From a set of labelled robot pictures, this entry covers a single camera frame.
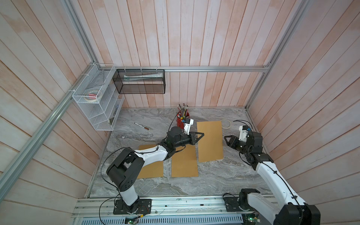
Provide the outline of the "brown file bag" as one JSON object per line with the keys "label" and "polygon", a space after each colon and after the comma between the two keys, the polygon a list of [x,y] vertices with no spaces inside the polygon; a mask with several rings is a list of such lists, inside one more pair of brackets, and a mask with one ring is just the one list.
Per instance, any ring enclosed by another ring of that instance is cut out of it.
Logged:
{"label": "brown file bag", "polygon": [[223,134],[221,121],[204,121],[197,123],[197,131],[204,133],[198,142],[199,162],[221,160],[223,153]]}
{"label": "brown file bag", "polygon": [[198,177],[198,165],[196,147],[194,145],[187,145],[184,147],[176,148],[172,160],[171,176],[173,178],[180,177]]}
{"label": "brown file bag", "polygon": [[167,152],[155,144],[140,145],[136,155],[144,160],[137,179],[163,177],[163,160]]}

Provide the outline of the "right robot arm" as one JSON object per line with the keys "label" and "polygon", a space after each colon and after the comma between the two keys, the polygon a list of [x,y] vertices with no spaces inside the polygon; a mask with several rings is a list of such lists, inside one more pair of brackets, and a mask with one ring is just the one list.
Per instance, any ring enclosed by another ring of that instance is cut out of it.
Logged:
{"label": "right robot arm", "polygon": [[228,211],[258,212],[274,225],[318,225],[321,213],[314,205],[301,198],[281,175],[273,159],[263,152],[263,137],[251,128],[240,128],[239,136],[225,136],[227,146],[244,155],[251,166],[266,182],[277,204],[254,188],[243,188],[238,198],[224,194]]}

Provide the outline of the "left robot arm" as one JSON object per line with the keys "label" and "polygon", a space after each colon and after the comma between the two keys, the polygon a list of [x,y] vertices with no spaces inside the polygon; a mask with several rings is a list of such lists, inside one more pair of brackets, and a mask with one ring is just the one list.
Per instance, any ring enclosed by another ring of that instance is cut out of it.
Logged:
{"label": "left robot arm", "polygon": [[180,127],[172,127],[166,137],[156,146],[145,150],[133,150],[130,147],[120,148],[117,158],[109,165],[106,174],[110,185],[118,191],[114,198],[115,215],[127,215],[127,224],[137,224],[143,216],[150,214],[152,200],[141,200],[135,191],[134,183],[143,167],[170,159],[178,147],[196,145],[204,137],[201,132],[184,132]]}

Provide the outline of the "masking tape roll on table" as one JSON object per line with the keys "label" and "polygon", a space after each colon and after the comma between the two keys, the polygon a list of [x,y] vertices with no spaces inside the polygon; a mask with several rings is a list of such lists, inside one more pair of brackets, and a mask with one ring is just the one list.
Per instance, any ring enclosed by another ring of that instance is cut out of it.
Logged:
{"label": "masking tape roll on table", "polygon": [[229,129],[232,126],[232,123],[227,119],[221,119],[220,122],[222,129]]}

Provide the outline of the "red pen holder cup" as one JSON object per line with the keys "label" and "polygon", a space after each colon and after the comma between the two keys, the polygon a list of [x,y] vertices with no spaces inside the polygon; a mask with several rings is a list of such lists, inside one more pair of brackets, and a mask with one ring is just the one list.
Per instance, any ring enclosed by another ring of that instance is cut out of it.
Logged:
{"label": "red pen holder cup", "polygon": [[186,112],[186,115],[183,115],[181,112],[179,112],[177,114],[176,121],[177,121],[177,126],[180,127],[181,129],[184,129],[185,123],[189,123],[190,121],[189,113]]}

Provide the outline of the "marker pen on table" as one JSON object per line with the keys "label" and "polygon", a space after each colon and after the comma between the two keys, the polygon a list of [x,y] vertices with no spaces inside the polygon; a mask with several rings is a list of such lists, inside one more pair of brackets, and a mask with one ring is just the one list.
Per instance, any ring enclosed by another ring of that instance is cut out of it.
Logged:
{"label": "marker pen on table", "polygon": [[150,130],[149,127],[143,126],[143,125],[141,125],[141,124],[139,124],[139,123],[134,122],[134,124],[137,125],[137,126],[139,126],[139,127],[144,128],[144,129],[146,129],[146,130]]}

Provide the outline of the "black mesh basket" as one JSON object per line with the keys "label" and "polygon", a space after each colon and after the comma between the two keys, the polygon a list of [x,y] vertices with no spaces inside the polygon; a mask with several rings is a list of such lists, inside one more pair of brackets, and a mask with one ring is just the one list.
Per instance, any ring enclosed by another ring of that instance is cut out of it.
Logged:
{"label": "black mesh basket", "polygon": [[112,81],[119,94],[165,94],[166,78],[162,69],[117,69]]}

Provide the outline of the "tape roll in rack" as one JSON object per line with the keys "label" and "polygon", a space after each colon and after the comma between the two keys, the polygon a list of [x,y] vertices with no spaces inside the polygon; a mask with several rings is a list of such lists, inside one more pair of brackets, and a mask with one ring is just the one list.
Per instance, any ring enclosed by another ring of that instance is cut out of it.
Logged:
{"label": "tape roll in rack", "polygon": [[94,103],[94,102],[98,102],[101,100],[103,94],[100,90],[98,89],[93,89],[88,91],[85,96],[84,96],[84,100],[86,102],[90,102],[90,103]]}

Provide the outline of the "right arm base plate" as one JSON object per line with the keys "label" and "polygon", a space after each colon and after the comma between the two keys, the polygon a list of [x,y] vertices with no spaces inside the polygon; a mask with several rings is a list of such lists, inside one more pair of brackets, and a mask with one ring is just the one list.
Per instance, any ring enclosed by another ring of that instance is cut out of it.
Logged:
{"label": "right arm base plate", "polygon": [[258,212],[254,208],[250,206],[240,206],[238,202],[238,197],[225,195],[223,197],[223,201],[225,203],[226,211],[227,212],[245,212],[245,213],[251,213],[251,212]]}

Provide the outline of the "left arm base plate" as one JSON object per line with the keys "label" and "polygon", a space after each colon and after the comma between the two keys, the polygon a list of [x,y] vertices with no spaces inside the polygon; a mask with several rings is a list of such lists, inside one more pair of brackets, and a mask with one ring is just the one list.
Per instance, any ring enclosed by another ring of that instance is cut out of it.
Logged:
{"label": "left arm base plate", "polygon": [[122,199],[117,199],[115,201],[113,214],[114,215],[135,215],[142,214],[147,215],[151,213],[152,208],[152,200],[151,199],[138,199],[132,204],[128,206]]}

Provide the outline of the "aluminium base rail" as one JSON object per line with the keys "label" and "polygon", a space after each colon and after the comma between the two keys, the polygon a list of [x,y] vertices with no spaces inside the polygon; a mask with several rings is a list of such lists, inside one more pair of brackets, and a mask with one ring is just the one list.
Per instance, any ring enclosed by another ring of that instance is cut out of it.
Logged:
{"label": "aluminium base rail", "polygon": [[[151,204],[140,206],[138,212],[148,216],[230,214],[222,195],[150,197]],[[114,217],[114,200],[109,198],[79,199],[72,218]]]}

